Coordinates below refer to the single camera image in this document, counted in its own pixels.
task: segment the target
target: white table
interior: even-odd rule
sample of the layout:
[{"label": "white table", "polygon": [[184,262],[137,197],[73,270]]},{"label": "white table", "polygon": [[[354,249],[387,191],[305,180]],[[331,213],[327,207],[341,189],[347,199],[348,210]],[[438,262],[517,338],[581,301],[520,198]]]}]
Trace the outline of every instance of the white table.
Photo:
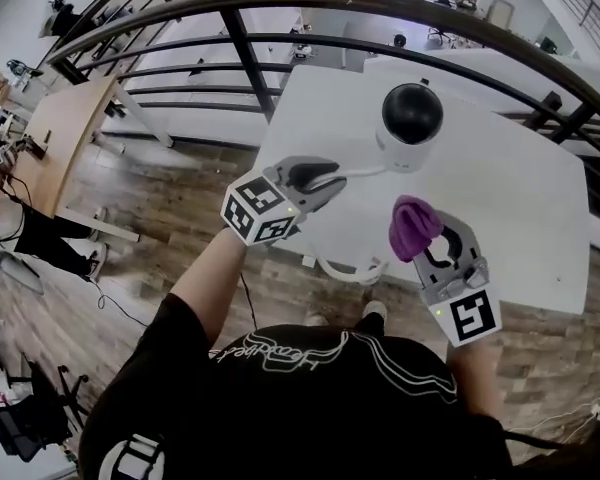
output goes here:
[{"label": "white table", "polygon": [[[359,73],[296,67],[256,167],[300,154],[330,158],[345,169],[379,165],[375,121],[393,85]],[[301,225],[302,233],[276,245],[310,254],[310,240],[326,259],[351,266],[375,254],[390,261],[388,275],[417,281],[387,238],[394,201],[411,194],[473,228],[501,299],[582,313],[589,269],[582,162],[512,121],[437,94],[445,113],[441,140],[422,170],[349,180]]]}]

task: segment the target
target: purple object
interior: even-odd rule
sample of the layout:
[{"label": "purple object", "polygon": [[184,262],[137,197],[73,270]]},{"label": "purple object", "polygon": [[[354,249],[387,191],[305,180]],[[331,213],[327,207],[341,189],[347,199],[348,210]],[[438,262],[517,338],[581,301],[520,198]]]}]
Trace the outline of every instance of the purple object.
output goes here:
[{"label": "purple object", "polygon": [[400,261],[409,263],[424,252],[444,225],[429,203],[412,196],[400,196],[393,205],[389,243]]}]

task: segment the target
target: tiled floor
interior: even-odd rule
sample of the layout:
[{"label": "tiled floor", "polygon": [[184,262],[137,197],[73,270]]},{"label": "tiled floor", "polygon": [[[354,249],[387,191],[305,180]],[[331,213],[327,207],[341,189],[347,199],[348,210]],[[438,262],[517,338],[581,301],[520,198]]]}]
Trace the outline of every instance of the tiled floor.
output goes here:
[{"label": "tiled floor", "polygon": [[[109,208],[109,221],[141,234],[132,244],[106,237],[110,260],[100,285],[130,314],[148,322],[161,298],[222,227],[219,206],[226,186],[249,169],[254,153],[214,146],[127,141],[116,157],[89,146],[67,190],[69,207],[89,214]],[[81,248],[84,244],[75,243]],[[7,322],[0,354],[12,370],[19,351],[54,374],[66,364],[88,374],[87,406],[131,354],[142,328],[110,303],[97,307],[95,287],[35,259],[46,293],[33,295],[0,275],[0,317]],[[503,304],[504,329],[493,339],[505,412],[505,428],[531,427],[600,397],[600,253],[592,251],[586,311],[580,316]],[[244,275],[260,326],[302,321],[316,308],[335,325],[351,325],[362,310],[364,289],[300,265],[300,258],[272,248],[250,250]],[[446,339],[421,304],[417,287],[383,279],[373,296],[389,307],[388,334],[418,340],[443,356]],[[239,287],[223,333],[223,347],[252,330],[245,292]],[[581,409],[553,420],[534,435],[564,439],[589,417]],[[573,440],[586,436],[586,426]],[[512,446],[516,461],[526,446]]]}]

